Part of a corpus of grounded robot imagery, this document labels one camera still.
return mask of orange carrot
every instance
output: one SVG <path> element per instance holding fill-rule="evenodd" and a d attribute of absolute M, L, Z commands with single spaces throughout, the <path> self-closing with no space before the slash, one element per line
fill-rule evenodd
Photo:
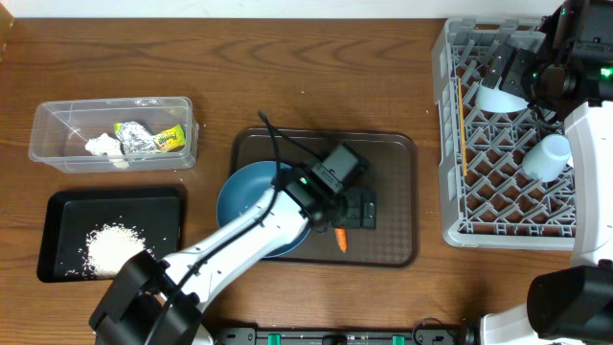
<path fill-rule="evenodd" d="M 345 229 L 335 228 L 334 232 L 336 232 L 338 247 L 345 253 L 347 251 L 347 231 Z"/>

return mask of black tray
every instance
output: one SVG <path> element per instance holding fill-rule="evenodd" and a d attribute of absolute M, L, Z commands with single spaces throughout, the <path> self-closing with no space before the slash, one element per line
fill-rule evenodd
<path fill-rule="evenodd" d="M 44 283 L 98 279 L 81 274 L 85 238 L 91 230 L 113 222 L 144 229 L 140 236 L 146 248 L 162 259 L 177 250 L 182 218 L 181 196 L 173 188 L 56 193 L 47 206 L 38 279 Z"/>
<path fill-rule="evenodd" d="M 417 150 L 413 141 L 398 133 L 364 133 L 282 129 L 282 132 L 316 152 L 349 143 L 371 163 L 357 181 L 376 191 L 376 229 L 348 230 L 343 253 L 334 230 L 311 231 L 289 253 L 266 259 L 282 262 L 403 267 L 418 254 Z M 278 137 L 282 160 L 289 164 L 311 158 L 308 153 Z M 248 128 L 235 139 L 230 174 L 254 162 L 273 160 L 274 151 L 265 128 Z"/>

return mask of white mug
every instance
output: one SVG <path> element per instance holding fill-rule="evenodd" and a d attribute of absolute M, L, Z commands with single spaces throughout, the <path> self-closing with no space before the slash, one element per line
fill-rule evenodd
<path fill-rule="evenodd" d="M 543 182 L 555 180 L 571 158 L 571 145 L 565 136 L 550 134 L 534 146 L 521 162 L 529 178 Z"/>

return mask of brown baking tray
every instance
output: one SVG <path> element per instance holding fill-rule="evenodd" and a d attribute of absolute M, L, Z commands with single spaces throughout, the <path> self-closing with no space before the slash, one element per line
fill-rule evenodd
<path fill-rule="evenodd" d="M 343 253 L 334 230 L 311 231 L 295 249 L 271 261 L 327 265 L 404 267 L 412 263 L 418 244 L 417 150 L 399 133 L 282 129 L 282 132 L 316 152 L 329 152 L 339 142 L 350 144 L 371 163 L 356 182 L 376 192 L 376 229 L 347 230 L 348 249 Z M 311 158 L 278 137 L 281 158 L 294 165 Z M 247 128 L 235 139 L 230 174 L 254 162 L 274 160 L 265 128 Z"/>

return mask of blue plate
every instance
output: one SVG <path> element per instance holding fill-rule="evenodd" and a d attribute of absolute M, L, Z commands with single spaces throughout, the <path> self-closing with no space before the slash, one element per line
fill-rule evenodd
<path fill-rule="evenodd" d="M 291 167 L 282 163 L 281 168 L 290 169 Z M 230 176 L 217 198 L 217 225 L 219 227 L 226 225 L 246 209 L 255 205 L 264 192 L 270 188 L 276 172 L 275 162 L 262 161 L 245 166 Z M 302 243 L 308 232 L 307 228 L 292 243 L 273 250 L 265 258 L 274 258 L 288 253 Z"/>

